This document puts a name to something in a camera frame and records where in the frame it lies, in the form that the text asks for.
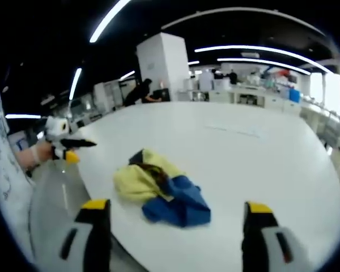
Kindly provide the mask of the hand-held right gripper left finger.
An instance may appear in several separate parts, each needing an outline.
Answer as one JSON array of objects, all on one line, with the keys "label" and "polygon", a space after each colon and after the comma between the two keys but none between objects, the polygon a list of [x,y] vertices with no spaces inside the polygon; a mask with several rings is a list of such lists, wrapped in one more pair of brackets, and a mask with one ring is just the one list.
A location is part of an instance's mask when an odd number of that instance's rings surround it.
[{"label": "hand-held right gripper left finger", "polygon": [[87,201],[74,220],[49,238],[44,249],[44,271],[109,271],[110,200]]}]

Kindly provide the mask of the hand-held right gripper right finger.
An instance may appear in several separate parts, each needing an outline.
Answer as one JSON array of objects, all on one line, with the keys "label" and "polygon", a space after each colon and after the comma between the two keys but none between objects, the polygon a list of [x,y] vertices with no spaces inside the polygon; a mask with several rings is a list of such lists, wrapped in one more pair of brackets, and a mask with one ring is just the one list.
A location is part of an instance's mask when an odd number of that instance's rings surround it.
[{"label": "hand-held right gripper right finger", "polygon": [[243,271],[310,271],[307,254],[294,233],[281,227],[266,205],[244,204]]}]

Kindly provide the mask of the person's left hand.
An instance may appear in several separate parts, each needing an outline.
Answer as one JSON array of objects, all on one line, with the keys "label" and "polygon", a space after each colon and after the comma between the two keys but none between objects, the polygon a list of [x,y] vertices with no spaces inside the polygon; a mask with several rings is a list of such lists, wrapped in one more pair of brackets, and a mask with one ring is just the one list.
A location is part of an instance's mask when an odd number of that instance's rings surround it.
[{"label": "person's left hand", "polygon": [[47,141],[37,142],[30,147],[35,165],[39,165],[53,158],[53,145]]}]

